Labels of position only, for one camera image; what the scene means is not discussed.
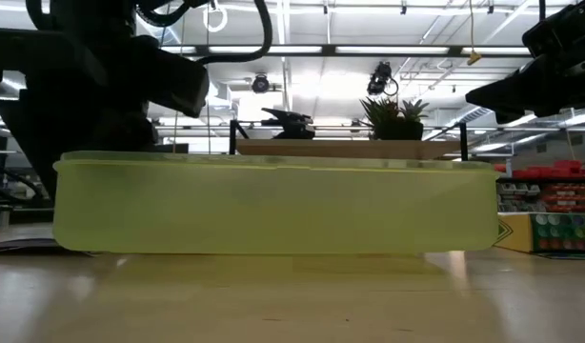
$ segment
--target ceiling beam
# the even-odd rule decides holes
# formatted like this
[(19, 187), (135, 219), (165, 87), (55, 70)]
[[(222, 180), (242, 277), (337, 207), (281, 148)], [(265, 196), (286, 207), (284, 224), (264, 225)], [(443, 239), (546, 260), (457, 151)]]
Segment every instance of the ceiling beam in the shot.
[[(244, 53), (258, 50), (252, 45), (168, 45), (162, 49), (171, 52), (183, 51), (186, 57), (213, 54)], [(475, 46), (484, 58), (531, 58), (525, 47), (519, 46)], [(467, 58), (469, 46), (459, 45), (273, 45), (268, 56), (280, 57), (451, 57)]]

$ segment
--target wooden shelf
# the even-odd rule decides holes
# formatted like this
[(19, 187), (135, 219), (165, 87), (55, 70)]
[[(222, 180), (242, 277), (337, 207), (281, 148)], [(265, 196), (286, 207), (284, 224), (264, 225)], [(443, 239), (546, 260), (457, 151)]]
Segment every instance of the wooden shelf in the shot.
[(239, 139), (245, 155), (429, 160), (459, 151), (459, 142)]

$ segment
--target security camera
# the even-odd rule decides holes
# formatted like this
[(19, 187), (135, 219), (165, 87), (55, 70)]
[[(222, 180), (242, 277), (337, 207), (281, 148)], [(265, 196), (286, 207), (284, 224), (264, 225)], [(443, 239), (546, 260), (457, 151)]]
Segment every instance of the security camera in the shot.
[(266, 93), (270, 89), (270, 82), (267, 80), (267, 75), (258, 74), (252, 82), (252, 91), (257, 94)]

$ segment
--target yellow-green plastic box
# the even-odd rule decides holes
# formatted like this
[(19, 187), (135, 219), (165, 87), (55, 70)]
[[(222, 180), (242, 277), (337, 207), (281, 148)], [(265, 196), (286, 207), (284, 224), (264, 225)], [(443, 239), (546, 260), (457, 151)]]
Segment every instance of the yellow-green plastic box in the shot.
[(77, 251), (442, 252), (497, 237), (483, 163), (78, 151), (55, 168), (54, 235)]

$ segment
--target plastic lid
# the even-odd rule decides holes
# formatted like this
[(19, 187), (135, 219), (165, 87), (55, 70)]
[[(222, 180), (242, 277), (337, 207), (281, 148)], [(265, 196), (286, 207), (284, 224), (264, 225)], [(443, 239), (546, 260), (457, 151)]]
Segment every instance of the plastic lid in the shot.
[(192, 155), (161, 152), (73, 151), (64, 153), (62, 155), (62, 160), (65, 164), (145, 164), (165, 162), (194, 165), (231, 165), (258, 168), (288, 167), (319, 169), (430, 169), (494, 171), (492, 165), (483, 162), (460, 163), (436, 160), (417, 161), (335, 157)]

